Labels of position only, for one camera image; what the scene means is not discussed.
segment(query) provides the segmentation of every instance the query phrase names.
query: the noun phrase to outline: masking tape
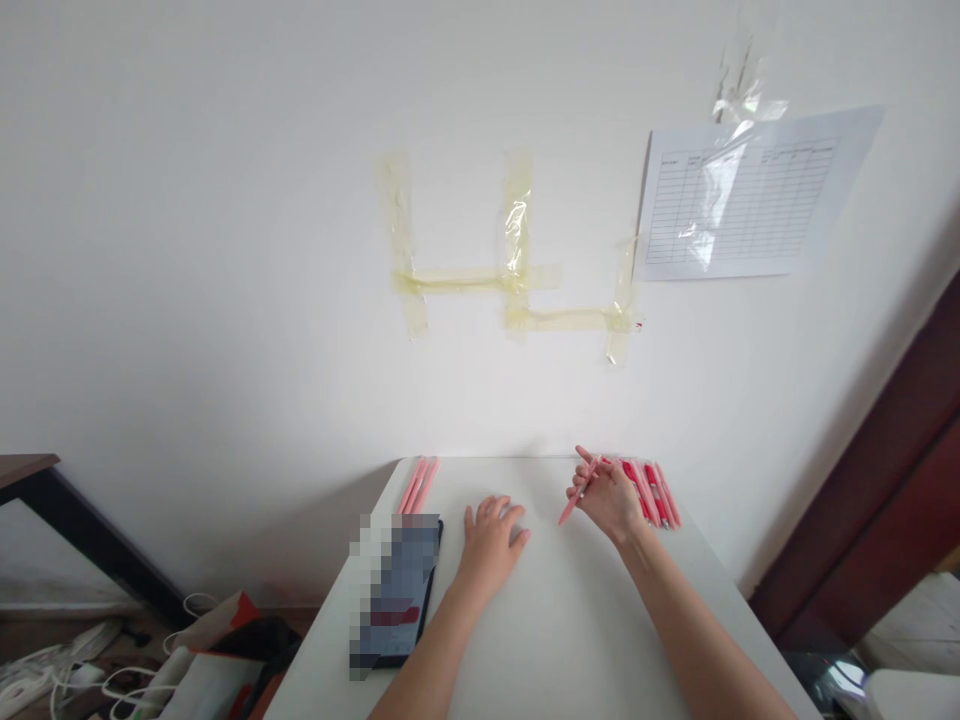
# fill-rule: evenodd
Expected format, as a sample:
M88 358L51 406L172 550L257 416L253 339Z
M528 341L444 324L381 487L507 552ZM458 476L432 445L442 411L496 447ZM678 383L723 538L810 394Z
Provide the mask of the masking tape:
M622 365L626 359L631 333L640 332L642 323L636 311L639 286L633 283L633 258L636 238L625 244L617 265L613 304L607 307L531 310L528 307L508 308L507 329L519 332L578 330L607 331L607 360Z
M531 290L556 290L560 287L559 265L531 267L527 282ZM420 270L416 274L395 272L393 289L408 295L454 295L475 292L508 292L511 279L494 268L470 270Z
M413 276L413 228L410 225L410 161L404 154L386 155L374 165L380 212L390 234L395 275ZM427 304L422 294L400 296L410 339L427 332Z
M530 290L560 286L558 265L530 265L530 208L533 159L527 151L508 153L504 180L505 259L501 268L417 271L410 223L410 163L406 155L387 155L374 167L377 190L393 252L393 287L400 296L411 338L426 333L424 295L502 292L507 332L522 340L527 332L606 330L607 359L622 365L629 336L639 332L638 286L633 283L636 238L625 245L617 266L613 304L607 307L531 310Z

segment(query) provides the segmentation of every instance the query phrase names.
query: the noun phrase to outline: pink pen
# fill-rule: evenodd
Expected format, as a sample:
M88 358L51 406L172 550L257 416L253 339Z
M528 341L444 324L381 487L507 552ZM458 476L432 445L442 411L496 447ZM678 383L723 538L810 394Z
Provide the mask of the pink pen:
M428 465L430 465L430 461L425 460L423 467L420 468L420 473L415 475L413 478L413 487L410 490L410 497L407 498L407 503L403 506L403 512L405 514L410 514L413 512L413 503L417 500L417 493L420 492L420 485L423 484L423 476L427 474Z
M420 492L417 494L417 502L413 506L413 514L416 515L423 507L424 500L427 499L427 493L430 492L430 484L433 482L433 476L437 474L437 468L440 467L440 458L434 458L433 467L427 473L427 479L423 481Z
M660 512L660 519L663 521L663 524L667 526L667 529L670 528L670 512L666 509L663 504L663 499L660 497L660 487L657 485L657 474L654 472L653 465L646 463L643 466L644 471L647 475L647 480L650 482L650 490L653 492L653 501L657 504L657 510Z
M657 469L657 478L660 480L660 487L663 488L663 494L667 496L667 507L673 511L673 519L677 522L677 527L682 527L683 523L680 522L680 511L677 510L677 503L673 499L673 492L670 490L670 486L667 485L667 477L663 474L663 468L660 467L660 463L654 463L653 466Z
M593 460L590 461L590 465L587 466L587 482L583 484L583 489L580 492L574 493L570 496L570 501L567 503L567 506L563 509L563 513L560 515L560 521L557 525L563 525L567 518L570 517L570 514L573 512L573 509L577 506L577 503L580 501L580 498L583 497L583 493L587 489L587 485L590 484L590 481L593 480L593 473L597 469L597 463L600 461L598 455L593 456Z
M417 476L420 474L420 470L423 468L423 455L420 456L420 460L417 461L417 467L414 468L413 477L410 478L410 484L407 485L407 489L403 492L403 500L400 501L400 509L397 510L401 515L403 514L403 509L407 505L407 500L410 499L410 494L413 492L413 485L417 482Z
M653 501L653 490L650 489L650 483L647 482L647 476L640 467L639 460L634 458L631 462L633 463L633 471L637 475L637 487L640 488L640 497L643 498L644 504L650 511L650 522L653 523L654 527L660 527L660 513L657 512L657 505Z
M620 464L623 466L623 474L634 484L637 488L637 495L640 497L640 509L643 510L643 517L647 522L650 522L650 513L647 512L647 506L643 502L643 493L640 492L640 481L637 479L637 471L633 469L633 463L629 460L620 460Z

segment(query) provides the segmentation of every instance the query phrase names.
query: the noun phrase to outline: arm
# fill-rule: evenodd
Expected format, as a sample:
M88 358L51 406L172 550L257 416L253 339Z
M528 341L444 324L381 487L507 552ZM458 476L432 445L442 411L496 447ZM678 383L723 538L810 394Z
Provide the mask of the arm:
M488 497L464 513L466 540L460 568L423 637L380 698L368 720L442 720L467 641L493 596L513 571L530 537L524 530L510 543L510 530L524 513L517 505L501 518L509 497Z
M577 446L588 463L590 454ZM586 482L581 465L567 497ZM600 463L577 507L606 533L633 578L680 681L691 715L795 720L770 681L727 634L643 519L633 483Z

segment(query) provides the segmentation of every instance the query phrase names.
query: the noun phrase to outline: baseboard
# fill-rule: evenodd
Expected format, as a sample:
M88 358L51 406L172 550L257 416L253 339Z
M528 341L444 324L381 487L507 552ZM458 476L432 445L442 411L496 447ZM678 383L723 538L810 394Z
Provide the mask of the baseboard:
M91 603L77 605L4 604L0 605L0 621L32 622L43 620L96 620L105 617L138 619L150 617L139 605Z
M259 608L260 614L277 615L287 621L313 622L319 607L273 607ZM98 620L105 617L122 617L131 620L151 617L139 605L0 605L0 621L40 622L48 620Z

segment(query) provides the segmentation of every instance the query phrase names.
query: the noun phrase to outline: black device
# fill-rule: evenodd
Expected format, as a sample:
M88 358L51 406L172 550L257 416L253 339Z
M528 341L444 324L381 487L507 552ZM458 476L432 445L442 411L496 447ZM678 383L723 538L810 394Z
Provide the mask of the black device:
M400 667L420 641L427 621L443 521L437 519L435 525L425 525L394 528L392 552L385 559L388 564L381 572L379 588L371 588L369 617L362 618L356 629L359 637L350 642L351 670Z

